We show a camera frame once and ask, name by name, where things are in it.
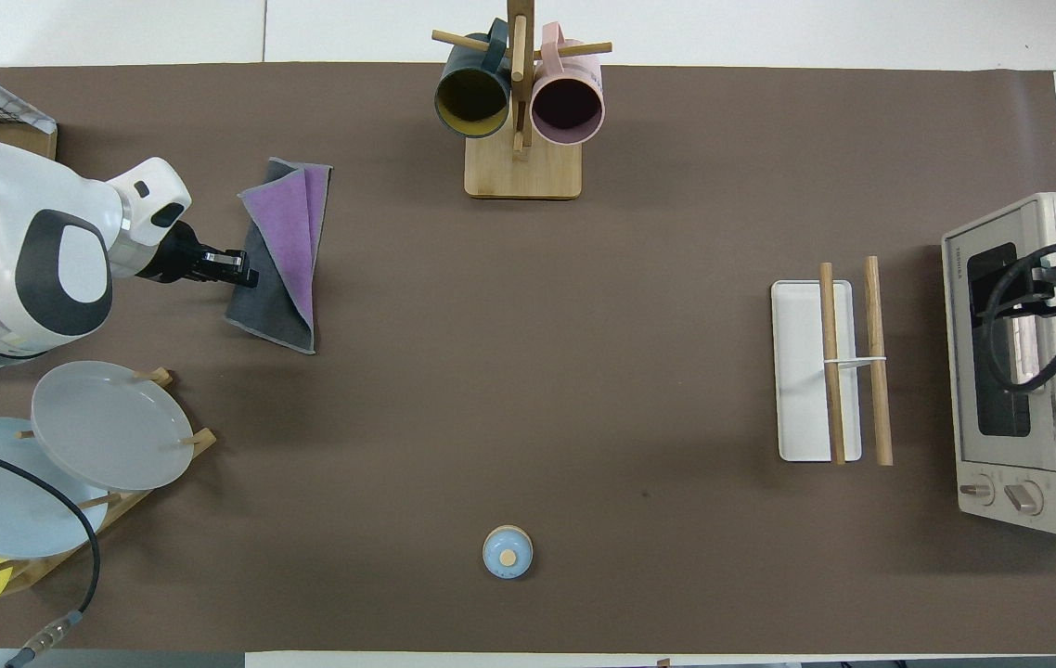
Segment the pink mug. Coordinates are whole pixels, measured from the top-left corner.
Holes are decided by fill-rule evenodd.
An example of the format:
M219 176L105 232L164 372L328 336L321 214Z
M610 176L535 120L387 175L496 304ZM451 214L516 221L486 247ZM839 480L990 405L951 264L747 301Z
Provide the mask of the pink mug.
M550 144L574 147L590 140L603 126L604 85L599 56L564 56L563 47L582 46L566 38L560 22L542 27L541 58L529 114L534 131Z

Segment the white wooden towel rack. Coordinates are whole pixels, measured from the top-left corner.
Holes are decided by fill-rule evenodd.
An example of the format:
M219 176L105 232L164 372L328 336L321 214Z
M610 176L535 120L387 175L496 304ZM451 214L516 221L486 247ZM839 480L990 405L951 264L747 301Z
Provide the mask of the white wooden towel rack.
M851 284L821 263L813 280L771 284L777 447L786 462L854 462L863 454L860 368L869 373L876 465L894 464L879 257L864 261L867 351L857 354Z

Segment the dark green mug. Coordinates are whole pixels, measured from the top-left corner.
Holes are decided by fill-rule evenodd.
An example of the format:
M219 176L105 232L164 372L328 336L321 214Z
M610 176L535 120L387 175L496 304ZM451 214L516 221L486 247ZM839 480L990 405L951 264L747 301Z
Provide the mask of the dark green mug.
M493 135L509 118L511 64L509 25L495 18L486 33L472 33L480 49L455 45L435 89L434 106L444 126L465 138Z

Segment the wooden plate rack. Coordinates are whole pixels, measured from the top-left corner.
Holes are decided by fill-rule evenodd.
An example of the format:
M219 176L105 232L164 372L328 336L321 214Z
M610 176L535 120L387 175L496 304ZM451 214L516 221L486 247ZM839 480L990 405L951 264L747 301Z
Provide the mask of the wooden plate rack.
M158 384L161 388L164 389L164 383L169 380L169 375L163 369L156 373L134 373L137 378L145 378L154 381ZM18 434L20 439L34 439L32 431L20 431ZM210 430L194 430L194 436L190 439L190 442L196 447L196 456L205 448L209 448L211 444L215 441L215 436ZM7 470L12 474L19 475L24 481L35 483L36 486L53 495L54 498L64 505L68 511L73 513L77 517L77 521L82 524L84 529L87 540L78 548L74 548L65 553L60 553L54 555L54 557L40 558L40 559L8 559L12 562L12 572L10 575L10 581L7 581L7 587L5 591L1 593L1 596L10 595L10 593L22 591L22 589L27 589L32 584L45 578L50 571L53 571L58 565L65 562L71 555L77 553L80 549L83 549L88 542L88 532L90 530L95 530L95 532L100 532L105 524L112 524L124 515L130 507L138 503L139 500L149 495L151 491L142 492L118 492L105 490L103 497L87 500L82 504L77 504L70 500L67 495L62 494L61 491L56 489L56 486L49 485L48 482L41 481L39 477L32 474L26 469L21 469L0 459L0 467Z

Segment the wooden mug tree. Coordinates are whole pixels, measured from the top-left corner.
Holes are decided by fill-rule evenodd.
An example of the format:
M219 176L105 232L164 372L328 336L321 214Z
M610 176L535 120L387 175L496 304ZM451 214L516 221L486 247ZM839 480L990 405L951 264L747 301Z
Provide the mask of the wooden mug tree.
M475 199L570 201L582 194L583 144L574 147L550 144L538 135L531 122L529 101L544 33L534 30L534 0L506 0L506 13L501 18L509 25L507 56L512 80L509 118L493 135L484 138L459 135L465 140L464 190ZM433 39L450 44L451 49L482 46L469 34L434 31ZM563 47L561 53L601 56L612 51L609 42L582 43Z

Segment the grey plate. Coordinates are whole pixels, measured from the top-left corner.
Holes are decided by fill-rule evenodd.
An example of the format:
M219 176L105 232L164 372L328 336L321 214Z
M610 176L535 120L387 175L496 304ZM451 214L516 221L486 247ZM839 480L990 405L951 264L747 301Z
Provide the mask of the grey plate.
M45 373L32 394L31 423L50 461L97 489L161 489L196 455L194 431L173 396L107 361Z

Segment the large brown table mat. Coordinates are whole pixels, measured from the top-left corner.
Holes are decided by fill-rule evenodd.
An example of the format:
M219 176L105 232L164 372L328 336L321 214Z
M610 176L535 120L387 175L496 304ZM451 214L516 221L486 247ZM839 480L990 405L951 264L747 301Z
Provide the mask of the large brown table mat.
M1056 536L958 507L939 242L1056 191L1046 72L611 66L576 201L477 201L434 64L0 69L109 178L150 156L240 247L270 157L332 166L317 352L228 287L117 280L0 371L168 367L216 444L101 537L70 649L1056 654ZM895 461L777 447L771 284L879 257ZM534 558L502 580L485 537Z

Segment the purple and grey towel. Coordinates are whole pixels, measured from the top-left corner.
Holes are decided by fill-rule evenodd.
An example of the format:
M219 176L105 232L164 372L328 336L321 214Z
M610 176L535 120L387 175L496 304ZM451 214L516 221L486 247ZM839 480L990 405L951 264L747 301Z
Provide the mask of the purple and grey towel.
M298 354L316 354L316 263L332 174L329 165L270 157L264 182L239 194L258 283L234 288L225 321Z

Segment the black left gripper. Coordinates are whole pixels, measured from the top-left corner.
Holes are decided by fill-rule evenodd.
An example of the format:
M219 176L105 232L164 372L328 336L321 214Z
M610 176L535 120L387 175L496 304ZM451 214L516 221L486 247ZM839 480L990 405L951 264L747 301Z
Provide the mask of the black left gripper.
M207 269L207 276L201 263L221 263ZM253 289L258 285L258 271L244 265L243 250L209 250L197 240L192 225L176 221L171 231L161 240L153 257L138 271L138 276L169 284L181 279L194 282L222 282L237 287Z

